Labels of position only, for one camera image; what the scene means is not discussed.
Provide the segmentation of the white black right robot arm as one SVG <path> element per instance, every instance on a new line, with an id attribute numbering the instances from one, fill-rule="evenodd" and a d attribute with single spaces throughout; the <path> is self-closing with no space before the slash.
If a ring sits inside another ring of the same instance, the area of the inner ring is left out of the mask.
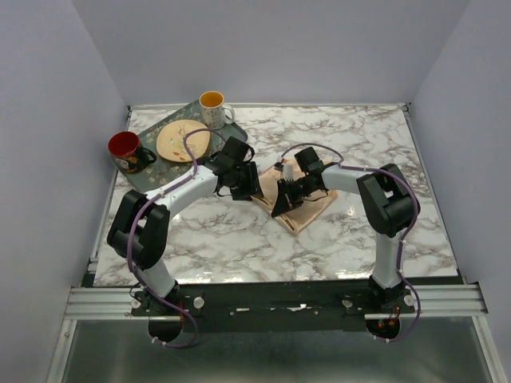
<path id="1" fill-rule="evenodd" d="M 369 278 L 367 302 L 379 313 L 388 311 L 405 290 L 401 272 L 403 241 L 415 225 L 420 205 L 395 164 L 381 168 L 325 164 L 312 147 L 295 154 L 303 177 L 293 178 L 293 167 L 283 158 L 274 164 L 277 181 L 273 218 L 301 207 L 313 192 L 331 190 L 359 195 L 367 221 L 376 232 L 376 257 Z"/>

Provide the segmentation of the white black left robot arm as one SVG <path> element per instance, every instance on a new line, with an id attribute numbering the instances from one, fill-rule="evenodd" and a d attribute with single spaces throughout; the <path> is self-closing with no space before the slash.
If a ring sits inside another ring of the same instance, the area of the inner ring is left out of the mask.
<path id="1" fill-rule="evenodd" d="M 146 193 L 131 190 L 123 196 L 107 243 L 126 259 L 158 314 L 179 308 L 179 284 L 163 261 L 171 219 L 198 199 L 218 195 L 222 188 L 229 189 L 233 200 L 261 196 L 254 154 L 253 147 L 230 136 L 221 150 L 194 158 L 191 169 L 171 183 Z"/>

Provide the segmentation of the peach cloth napkin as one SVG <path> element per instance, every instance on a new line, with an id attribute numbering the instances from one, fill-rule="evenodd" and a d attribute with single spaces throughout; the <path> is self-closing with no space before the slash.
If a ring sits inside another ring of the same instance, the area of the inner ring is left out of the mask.
<path id="1" fill-rule="evenodd" d="M 254 202 L 266 213 L 271 214 L 277 199 L 277 181 L 281 173 L 273 166 L 259 175 L 259 183 L 263 192 L 263 198 L 254 198 Z M 309 224 L 317 219 L 338 198 L 337 191 L 315 191 L 307 197 L 303 205 L 293 211 L 275 217 L 275 220 L 293 235 L 298 235 Z"/>

